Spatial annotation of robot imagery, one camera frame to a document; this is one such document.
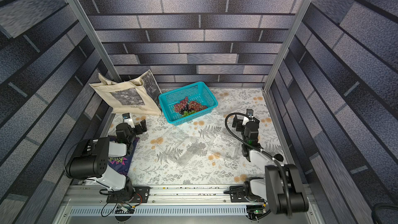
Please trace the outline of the clear clamshell container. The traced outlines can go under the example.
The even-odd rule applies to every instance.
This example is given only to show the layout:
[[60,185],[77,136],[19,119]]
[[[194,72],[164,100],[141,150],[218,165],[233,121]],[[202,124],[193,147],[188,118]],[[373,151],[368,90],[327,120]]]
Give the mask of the clear clamshell container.
[[209,143],[209,151],[221,158],[234,160],[240,149],[240,142],[234,137],[216,132]]
[[207,144],[205,142],[189,136],[179,129],[172,129],[163,138],[157,158],[160,163],[173,163],[184,167],[194,156],[205,156],[206,154]]

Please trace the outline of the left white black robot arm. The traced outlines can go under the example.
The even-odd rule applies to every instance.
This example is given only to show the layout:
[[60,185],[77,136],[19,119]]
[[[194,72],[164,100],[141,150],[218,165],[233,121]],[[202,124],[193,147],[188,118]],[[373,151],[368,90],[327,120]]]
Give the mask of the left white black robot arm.
[[117,138],[111,141],[109,137],[87,139],[72,147],[74,152],[65,160],[65,173],[68,178],[77,180],[92,180],[105,188],[102,195],[107,196],[107,203],[139,204],[148,201],[149,187],[133,186],[130,178],[120,174],[109,165],[110,158],[124,158],[135,151],[134,140],[138,135],[147,132],[146,120],[131,127],[123,122],[116,126]]

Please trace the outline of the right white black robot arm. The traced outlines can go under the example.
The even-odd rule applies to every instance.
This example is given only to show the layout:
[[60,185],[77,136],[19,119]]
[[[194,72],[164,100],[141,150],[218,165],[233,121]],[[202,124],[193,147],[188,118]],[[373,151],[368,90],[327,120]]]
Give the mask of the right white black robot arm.
[[271,155],[263,149],[258,140],[259,123],[252,110],[246,114],[231,113],[224,120],[226,130],[241,142],[243,157],[264,170],[263,177],[247,178],[243,186],[225,191],[225,194],[238,196],[242,192],[248,201],[263,200],[263,213],[249,211],[249,220],[257,221],[270,213],[291,218],[294,213],[308,211],[309,202],[298,168],[294,164],[284,164],[281,154]]

